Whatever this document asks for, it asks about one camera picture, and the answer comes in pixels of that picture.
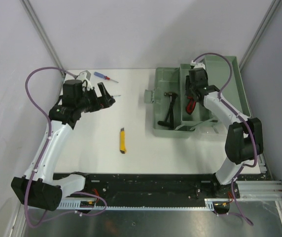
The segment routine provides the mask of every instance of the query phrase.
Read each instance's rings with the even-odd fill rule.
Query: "white tabletop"
[[[79,74],[83,70],[70,70]],[[112,107],[82,114],[64,147],[55,172],[207,174],[216,172],[225,160],[225,136],[201,134],[188,139],[155,137],[153,106],[143,102],[145,89],[154,88],[155,69],[96,70],[119,83],[93,75],[115,98]],[[119,132],[125,128],[126,154],[119,151]],[[246,167],[244,174],[258,174],[259,167]]]

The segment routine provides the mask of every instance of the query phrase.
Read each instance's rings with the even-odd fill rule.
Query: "yellow utility knife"
[[[125,154],[127,152],[125,146],[125,128],[120,129],[120,152]]]

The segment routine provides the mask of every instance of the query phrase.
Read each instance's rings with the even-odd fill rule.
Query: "hammer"
[[[164,95],[170,97],[170,102],[171,102],[170,108],[167,112],[165,120],[164,121],[158,121],[157,124],[160,125],[160,126],[168,127],[170,130],[174,130],[175,126],[174,126],[173,107],[174,107],[174,104],[175,104],[175,101],[176,101],[176,98],[178,97],[178,95],[174,92],[165,92]]]

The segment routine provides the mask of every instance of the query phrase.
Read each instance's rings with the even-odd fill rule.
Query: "white wall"
[[[24,91],[29,72],[43,66],[53,62],[20,2],[0,1],[0,207],[14,196],[10,182],[23,175],[45,130],[45,119]],[[32,80],[32,95],[48,110],[58,94],[60,74],[39,73]]]
[[[64,65],[178,66],[206,51],[241,59],[272,0],[31,0]]]
[[[266,160],[282,179],[282,5],[242,77],[251,109],[263,123]]]

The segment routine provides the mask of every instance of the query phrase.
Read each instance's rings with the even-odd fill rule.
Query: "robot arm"
[[[261,121],[239,112],[223,96],[220,98],[219,89],[214,85],[208,85],[208,75],[204,64],[192,64],[192,67],[186,77],[186,95],[193,97],[197,103],[209,109],[228,129],[225,143],[227,158],[215,173],[217,184],[227,185],[243,165],[254,159],[248,130],[240,118],[245,120],[251,128],[257,155],[263,152]]]
[[[91,85],[90,73],[84,71],[76,79],[67,80],[63,84],[63,94],[49,112],[51,120],[51,136],[35,169],[35,164],[48,139],[49,126],[47,126],[41,145],[31,165],[23,177],[14,177],[11,183],[13,191],[24,204],[27,183],[34,172],[31,188],[28,196],[28,205],[45,210],[55,210],[62,198],[81,191],[84,188],[85,177],[79,174],[71,174],[60,180],[53,180],[53,173],[58,158],[76,122],[82,113],[95,112],[112,106],[115,100],[106,91],[103,83],[98,83],[101,97],[97,97],[94,87]]]

